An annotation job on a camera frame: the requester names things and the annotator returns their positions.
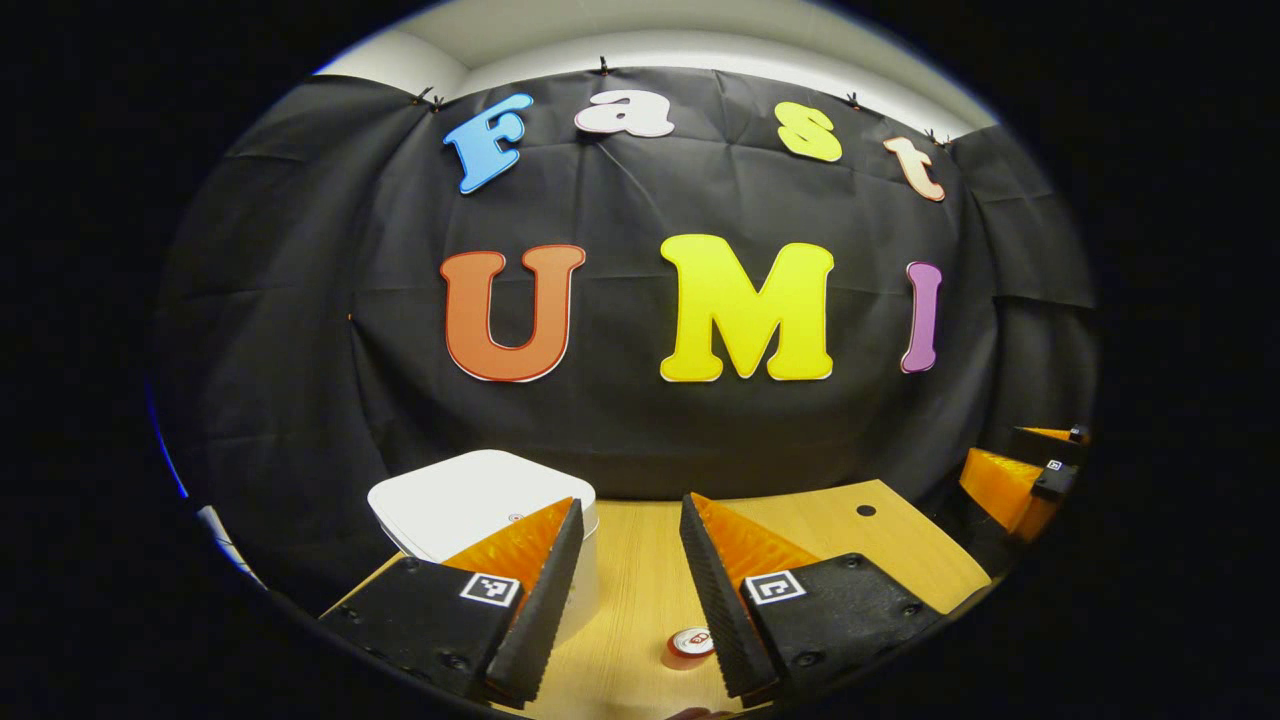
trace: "purple letter i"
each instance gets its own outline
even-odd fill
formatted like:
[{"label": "purple letter i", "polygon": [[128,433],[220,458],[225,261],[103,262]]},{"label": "purple letter i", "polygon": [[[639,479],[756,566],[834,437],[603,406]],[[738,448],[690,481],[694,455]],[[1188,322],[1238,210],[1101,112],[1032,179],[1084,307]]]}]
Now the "purple letter i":
[{"label": "purple letter i", "polygon": [[938,286],[942,284],[942,270],[928,263],[911,263],[906,266],[906,277],[911,281],[914,304],[911,307],[911,342],[902,355],[904,373],[923,373],[933,366],[937,354],[933,352],[933,328],[938,318]]}]

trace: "foam letter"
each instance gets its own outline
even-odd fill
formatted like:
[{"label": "foam letter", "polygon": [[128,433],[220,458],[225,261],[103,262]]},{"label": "foam letter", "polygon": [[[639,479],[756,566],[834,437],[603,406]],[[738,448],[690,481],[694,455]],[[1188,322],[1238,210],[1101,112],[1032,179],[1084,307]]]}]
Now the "foam letter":
[{"label": "foam letter", "polygon": [[739,377],[755,373],[777,328],[778,351],[769,359],[776,380],[820,380],[831,375],[827,355],[827,273],[831,252],[803,242],[778,251],[759,293],[723,238],[677,234],[662,243],[676,265],[680,309],[676,350],[662,361],[669,382],[710,382],[724,363],[712,354],[712,324],[719,328]]},{"label": "foam letter", "polygon": [[525,137],[525,123],[512,110],[524,110],[532,104],[534,99],[524,92],[512,95],[444,136],[444,143],[453,145],[462,159],[462,182],[458,184],[462,195],[475,192],[520,160],[518,150],[503,150],[498,141],[515,142]]},{"label": "foam letter", "polygon": [[444,341],[463,373],[481,380],[529,382],[556,369],[568,347],[570,278],[586,261],[576,245],[543,245],[525,252],[534,272],[534,332],[520,347],[489,333],[493,278],[507,264],[500,252],[463,252],[440,265],[448,283]]},{"label": "foam letter", "polygon": [[942,190],[941,184],[929,179],[929,173],[924,169],[925,165],[933,165],[933,160],[928,155],[916,150],[915,145],[905,137],[886,140],[884,147],[897,155],[897,161],[902,165],[902,173],[911,190],[919,192],[922,197],[942,202],[942,199],[947,196],[946,191]]},{"label": "foam letter", "polygon": [[782,145],[796,155],[817,158],[828,163],[840,159],[844,149],[836,136],[831,135],[836,126],[822,110],[805,108],[796,102],[778,102],[773,109],[782,127],[778,128],[778,137]]},{"label": "foam letter", "polygon": [[911,341],[902,355],[904,373],[923,373],[933,366],[938,356],[933,352],[933,328],[938,318],[938,286],[942,284],[942,270],[928,263],[911,263],[906,266],[906,277],[911,281]]},{"label": "foam letter", "polygon": [[636,137],[662,137],[676,129],[667,120],[671,101],[657,92],[608,90],[591,96],[591,102],[596,105],[573,118],[573,124],[586,132],[627,131]]}]

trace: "ceiling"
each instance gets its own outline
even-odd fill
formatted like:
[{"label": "ceiling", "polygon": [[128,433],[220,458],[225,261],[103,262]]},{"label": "ceiling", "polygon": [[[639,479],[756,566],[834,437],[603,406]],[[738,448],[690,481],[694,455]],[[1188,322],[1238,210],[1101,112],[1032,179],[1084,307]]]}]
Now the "ceiling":
[{"label": "ceiling", "polygon": [[453,0],[394,29],[434,45],[468,69],[579,37],[684,29],[792,45],[865,68],[983,127],[989,110],[887,32],[808,0]]}]

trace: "table surface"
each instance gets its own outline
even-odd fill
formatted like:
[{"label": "table surface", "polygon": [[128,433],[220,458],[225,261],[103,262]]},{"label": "table surface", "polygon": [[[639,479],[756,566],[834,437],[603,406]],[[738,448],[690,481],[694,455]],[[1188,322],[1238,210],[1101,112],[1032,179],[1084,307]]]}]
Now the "table surface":
[{"label": "table surface", "polygon": [[[879,480],[719,502],[818,557],[865,555],[938,612],[950,612],[991,582],[946,533]],[[552,651],[538,701],[500,710],[554,720],[664,720],[686,707],[741,710],[724,692],[716,660],[682,671],[660,662],[672,633],[705,625],[680,542],[680,502],[596,505],[600,607]],[[859,514],[861,506],[874,514]]]}]

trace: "screw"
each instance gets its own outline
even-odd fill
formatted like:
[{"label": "screw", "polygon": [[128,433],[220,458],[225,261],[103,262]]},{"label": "screw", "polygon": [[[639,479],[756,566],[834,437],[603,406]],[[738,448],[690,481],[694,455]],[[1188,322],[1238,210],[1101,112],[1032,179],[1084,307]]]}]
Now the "screw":
[{"label": "screw", "polygon": [[466,670],[467,669],[467,659],[460,656],[460,655],[453,655],[451,652],[445,652],[445,653],[440,655],[440,662],[445,667],[451,667],[453,670]]}]

